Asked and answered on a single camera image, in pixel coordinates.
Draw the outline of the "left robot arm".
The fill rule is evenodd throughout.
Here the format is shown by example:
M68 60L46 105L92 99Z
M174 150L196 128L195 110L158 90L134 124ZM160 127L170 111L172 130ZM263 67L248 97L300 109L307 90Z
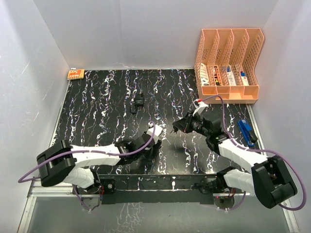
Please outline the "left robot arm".
M155 126L135 140L100 147L76 146L62 140L36 158L38 165L47 161L39 168L41 185L51 187L69 183L94 194L101 185L98 173L91 166L128 165L144 155L152 155L161 144L162 131L161 127Z

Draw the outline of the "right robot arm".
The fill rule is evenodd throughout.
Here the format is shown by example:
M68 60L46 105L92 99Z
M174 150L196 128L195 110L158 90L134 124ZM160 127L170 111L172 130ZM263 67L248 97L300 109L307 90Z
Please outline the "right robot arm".
M267 157L233 144L222 130L219 119L210 121L198 114L187 113L173 122L173 130L205 136L211 151L244 168L244 172L228 167L217 173L216 185L221 192L229 192L232 188L249 192L269 209L297 194L297 187L282 158L277 155Z

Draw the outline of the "black padlock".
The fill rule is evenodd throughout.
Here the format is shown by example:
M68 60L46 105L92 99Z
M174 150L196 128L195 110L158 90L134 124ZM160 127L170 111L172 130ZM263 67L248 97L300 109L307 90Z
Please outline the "black padlock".
M140 108L144 107L144 101L145 99L143 93L138 93L135 95L133 102L131 103L130 113L133 115L136 114Z

